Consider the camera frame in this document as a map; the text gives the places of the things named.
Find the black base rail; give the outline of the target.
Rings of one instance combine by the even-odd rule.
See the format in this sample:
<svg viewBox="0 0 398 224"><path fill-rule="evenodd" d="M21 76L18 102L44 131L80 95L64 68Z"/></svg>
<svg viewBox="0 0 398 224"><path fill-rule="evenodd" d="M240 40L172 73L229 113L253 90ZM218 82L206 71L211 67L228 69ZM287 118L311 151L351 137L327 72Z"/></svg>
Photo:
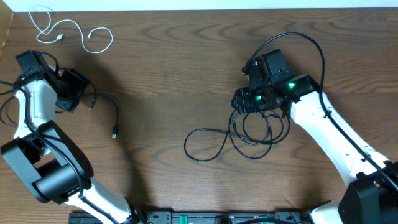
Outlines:
<svg viewBox="0 0 398 224"><path fill-rule="evenodd" d="M146 224L217 224L217 223L313 223L307 212L277 210L266 213L177 213L153 211L146 213Z"/></svg>

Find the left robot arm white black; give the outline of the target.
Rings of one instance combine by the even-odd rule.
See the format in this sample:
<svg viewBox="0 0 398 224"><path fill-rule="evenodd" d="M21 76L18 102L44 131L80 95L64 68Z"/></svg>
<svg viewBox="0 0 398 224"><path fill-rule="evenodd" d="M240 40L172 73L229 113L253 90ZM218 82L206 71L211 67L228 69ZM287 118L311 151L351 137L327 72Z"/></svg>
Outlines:
<svg viewBox="0 0 398 224"><path fill-rule="evenodd" d="M92 81L74 69L51 67L45 54L16 56L22 74L10 86L19 100L19 124L1 157L42 203L76 206L101 223L146 223L126 198L95 179L86 155L56 124L56 107L73 112Z"/></svg>

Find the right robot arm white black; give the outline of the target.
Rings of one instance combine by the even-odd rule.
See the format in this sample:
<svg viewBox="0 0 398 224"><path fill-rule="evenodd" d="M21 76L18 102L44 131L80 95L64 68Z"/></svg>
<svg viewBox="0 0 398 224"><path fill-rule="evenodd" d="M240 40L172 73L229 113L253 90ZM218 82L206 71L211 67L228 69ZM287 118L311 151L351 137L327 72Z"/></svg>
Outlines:
<svg viewBox="0 0 398 224"><path fill-rule="evenodd" d="M397 163L367 144L331 105L309 75L294 76L280 49L250 59L242 68L249 86L236 90L240 114L280 108L306 130L332 161L346 186L340 202L310 211L312 223L397 223Z"/></svg>

